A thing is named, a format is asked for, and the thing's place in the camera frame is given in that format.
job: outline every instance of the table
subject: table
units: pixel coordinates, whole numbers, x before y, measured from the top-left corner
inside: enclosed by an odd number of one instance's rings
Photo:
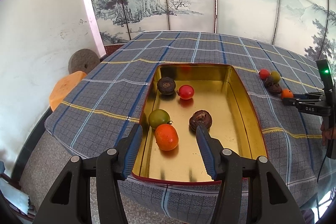
[[[229,35],[155,31],[140,34],[87,75],[65,98],[45,126],[72,155],[95,157],[127,136],[139,121],[156,67],[162,63],[219,63],[234,66],[255,107],[268,158],[299,206],[308,206],[336,185],[335,161],[325,155],[320,117],[299,113],[270,95],[258,70],[277,70],[280,85],[293,93],[321,91],[315,62],[270,44]],[[248,183],[243,182],[241,223],[245,223]],[[119,182],[129,198],[187,223],[209,223],[219,185],[167,185],[130,176]]]

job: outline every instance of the green tomato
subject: green tomato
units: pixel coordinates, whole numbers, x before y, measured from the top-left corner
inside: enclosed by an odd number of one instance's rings
[[[148,122],[149,125],[156,129],[159,125],[168,123],[170,121],[169,114],[163,109],[156,109],[149,114]]]
[[[280,80],[281,80],[281,76],[280,76],[280,73],[278,73],[276,70],[272,70],[272,71],[270,72],[270,75],[273,77],[273,83],[274,83],[274,84],[280,82]]]

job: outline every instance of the white wall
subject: white wall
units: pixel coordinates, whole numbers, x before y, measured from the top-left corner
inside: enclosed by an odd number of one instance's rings
[[[82,48],[98,53],[83,0],[0,0],[0,160],[7,175]]]

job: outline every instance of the gray floor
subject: gray floor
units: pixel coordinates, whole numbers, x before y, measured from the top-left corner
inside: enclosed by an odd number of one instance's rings
[[[45,132],[34,149],[20,180],[22,190],[30,196],[38,209],[59,172],[68,162],[70,155],[49,133]],[[99,224],[95,178],[91,179],[92,223]],[[122,196],[129,224],[182,224],[182,222],[141,207]]]

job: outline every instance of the red cherry tomato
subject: red cherry tomato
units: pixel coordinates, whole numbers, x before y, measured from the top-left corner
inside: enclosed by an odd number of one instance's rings
[[[178,96],[181,97],[183,100],[189,100],[194,96],[194,89],[190,85],[183,85],[177,91]]]
[[[267,77],[269,77],[269,71],[266,69],[261,69],[259,72],[259,77],[262,80],[265,80]]]

